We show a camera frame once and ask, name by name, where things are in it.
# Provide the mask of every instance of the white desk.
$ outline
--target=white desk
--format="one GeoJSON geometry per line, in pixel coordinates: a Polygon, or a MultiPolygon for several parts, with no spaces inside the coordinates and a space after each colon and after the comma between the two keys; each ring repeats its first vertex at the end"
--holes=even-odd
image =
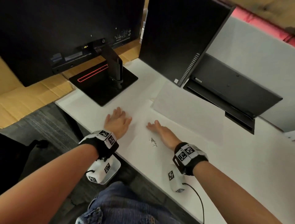
{"type": "MultiPolygon", "coordinates": [[[[117,106],[133,117],[127,134],[119,140],[117,153],[154,183],[197,220],[202,221],[201,203],[187,188],[183,193],[171,191],[166,166],[173,153],[145,125],[158,119],[183,141],[195,144],[208,154],[210,162],[236,181],[282,223],[295,223],[295,144],[264,120],[257,118],[255,135],[224,117],[223,146],[170,121],[150,108],[166,79],[136,59],[125,66],[138,81],[104,107],[100,107],[80,90],[75,90],[56,104],[90,132],[102,128],[105,117],[117,106]],[[153,147],[150,138],[158,147],[153,147]]],[[[202,198],[206,223],[225,223],[209,197],[194,177],[186,177],[202,198]]]]}

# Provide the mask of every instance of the cable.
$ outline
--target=cable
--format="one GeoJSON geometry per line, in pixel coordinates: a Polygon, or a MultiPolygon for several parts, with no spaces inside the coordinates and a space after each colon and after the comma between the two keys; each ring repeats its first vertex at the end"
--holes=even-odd
{"type": "Polygon", "coordinates": [[[89,173],[89,172],[95,172],[95,170],[88,170],[86,173],[89,173]]]}
{"type": "Polygon", "coordinates": [[[187,183],[182,183],[183,185],[187,185],[187,186],[190,186],[193,190],[194,190],[194,192],[197,194],[197,196],[199,197],[199,199],[200,199],[200,201],[201,201],[201,204],[202,204],[202,209],[203,209],[203,224],[205,224],[205,214],[204,214],[204,206],[203,206],[203,202],[202,202],[202,199],[201,199],[201,197],[200,197],[200,195],[198,194],[198,192],[191,186],[191,185],[189,185],[189,184],[187,184],[187,183]]]}

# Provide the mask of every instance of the black monitor stand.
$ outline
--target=black monitor stand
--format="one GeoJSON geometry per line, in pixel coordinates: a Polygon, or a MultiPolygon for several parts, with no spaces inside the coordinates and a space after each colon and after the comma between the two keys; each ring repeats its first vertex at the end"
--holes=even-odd
{"type": "Polygon", "coordinates": [[[138,77],[123,67],[122,60],[110,46],[94,48],[94,51],[100,53],[105,61],[69,78],[69,81],[104,106],[138,77]]]}

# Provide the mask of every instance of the wrist strap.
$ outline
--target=wrist strap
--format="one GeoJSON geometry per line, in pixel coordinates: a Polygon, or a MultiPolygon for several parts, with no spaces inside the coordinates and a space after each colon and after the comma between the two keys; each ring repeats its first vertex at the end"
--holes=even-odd
{"type": "Polygon", "coordinates": [[[193,176],[194,167],[201,161],[208,161],[207,154],[195,145],[182,142],[174,150],[173,162],[182,174],[193,176]]]}
{"type": "Polygon", "coordinates": [[[119,147],[114,133],[107,130],[99,130],[87,135],[79,142],[79,145],[82,144],[93,145],[99,154],[99,159],[104,161],[110,158],[119,147]]]}

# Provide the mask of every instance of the monitor base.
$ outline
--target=monitor base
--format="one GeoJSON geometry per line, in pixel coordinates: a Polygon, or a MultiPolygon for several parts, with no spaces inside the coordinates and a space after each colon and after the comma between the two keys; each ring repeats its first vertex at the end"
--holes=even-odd
{"type": "Polygon", "coordinates": [[[69,81],[100,106],[104,106],[138,80],[137,76],[123,67],[123,82],[118,83],[109,76],[108,69],[108,63],[104,61],[71,77],[69,81]]]}

